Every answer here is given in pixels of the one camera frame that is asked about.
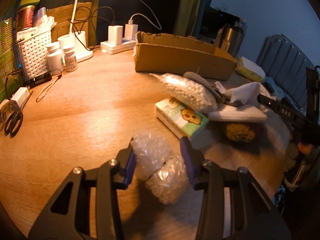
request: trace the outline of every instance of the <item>white wicker basket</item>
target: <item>white wicker basket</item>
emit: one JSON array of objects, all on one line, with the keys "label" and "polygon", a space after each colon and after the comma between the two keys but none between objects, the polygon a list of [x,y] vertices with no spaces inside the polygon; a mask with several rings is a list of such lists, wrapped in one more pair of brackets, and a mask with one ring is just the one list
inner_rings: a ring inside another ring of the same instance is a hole
[{"label": "white wicker basket", "polygon": [[51,29],[18,43],[18,53],[25,79],[29,80],[49,71],[47,44],[51,43]]}]

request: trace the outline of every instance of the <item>white power adapter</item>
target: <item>white power adapter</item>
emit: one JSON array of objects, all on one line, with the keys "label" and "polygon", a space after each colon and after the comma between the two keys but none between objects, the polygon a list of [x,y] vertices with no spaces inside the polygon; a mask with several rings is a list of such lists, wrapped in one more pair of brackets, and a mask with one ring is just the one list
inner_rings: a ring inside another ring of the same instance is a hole
[{"label": "white power adapter", "polygon": [[133,24],[133,20],[129,20],[129,22],[125,25],[124,37],[126,39],[135,41],[137,31],[138,31],[138,25]]},{"label": "white power adapter", "polygon": [[108,42],[113,45],[122,44],[123,26],[115,25],[108,27]]},{"label": "white power adapter", "polygon": [[28,88],[21,87],[17,92],[12,96],[11,101],[19,109],[22,109],[29,99],[30,93]]}]

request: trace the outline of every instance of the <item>gray chair backrest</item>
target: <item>gray chair backrest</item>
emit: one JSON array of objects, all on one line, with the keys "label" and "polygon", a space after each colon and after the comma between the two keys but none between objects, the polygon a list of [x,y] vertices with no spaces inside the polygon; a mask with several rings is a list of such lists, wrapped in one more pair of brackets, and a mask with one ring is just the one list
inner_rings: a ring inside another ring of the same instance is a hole
[{"label": "gray chair backrest", "polygon": [[315,66],[292,41],[283,34],[266,38],[256,63],[291,96],[298,108],[306,110],[306,68]]}]

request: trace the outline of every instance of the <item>white cable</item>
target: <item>white cable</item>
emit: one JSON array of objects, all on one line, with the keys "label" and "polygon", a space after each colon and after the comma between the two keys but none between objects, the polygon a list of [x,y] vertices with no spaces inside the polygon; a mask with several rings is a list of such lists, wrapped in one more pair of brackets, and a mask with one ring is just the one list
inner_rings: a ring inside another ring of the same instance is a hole
[{"label": "white cable", "polygon": [[162,30],[162,27],[161,27],[160,23],[159,23],[159,26],[160,26],[160,28],[159,28],[159,27],[156,26],[147,16],[145,16],[145,15],[142,14],[142,13],[135,13],[134,15],[131,16],[130,21],[132,21],[133,17],[136,16],[136,15],[141,15],[141,16],[145,17],[155,28],[157,28],[157,29],[160,30],[160,31]]},{"label": "white cable", "polygon": [[72,12],[69,34],[72,34],[72,26],[73,26],[73,21],[75,19],[75,15],[76,15],[77,4],[78,4],[78,0],[75,0],[75,4],[73,5],[73,12]]},{"label": "white cable", "polygon": [[60,75],[57,76],[57,78],[56,78],[55,81],[53,81],[51,84],[47,85],[46,87],[44,87],[44,88],[41,90],[41,92],[39,93],[39,95],[38,95],[37,98],[36,98],[36,102],[37,102],[37,103],[40,102],[40,101],[47,95],[49,89],[52,88],[52,86],[53,86],[60,78],[61,78]]},{"label": "white cable", "polygon": [[144,16],[143,14],[134,14],[134,15],[141,15],[141,16],[145,17],[155,28],[157,28],[158,30],[161,31],[161,30],[162,30],[162,26],[161,26],[158,18],[156,17],[155,13],[153,12],[153,10],[152,10],[152,9],[150,8],[150,6],[147,5],[144,1],[142,1],[142,0],[139,0],[139,1],[142,2],[145,6],[147,6],[147,8],[152,12],[152,14],[153,14],[153,16],[155,17],[155,19],[156,19],[159,27],[157,27],[153,22],[151,22],[151,21],[150,21],[146,16]]}]

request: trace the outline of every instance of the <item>white wall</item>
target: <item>white wall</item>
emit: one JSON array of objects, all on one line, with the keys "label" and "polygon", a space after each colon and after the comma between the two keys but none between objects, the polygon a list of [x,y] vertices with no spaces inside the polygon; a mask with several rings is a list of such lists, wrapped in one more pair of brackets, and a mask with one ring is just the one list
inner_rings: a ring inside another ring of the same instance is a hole
[{"label": "white wall", "polygon": [[320,65],[320,20],[308,0],[212,0],[211,7],[247,20],[239,56],[256,61],[264,39],[283,33]]}]

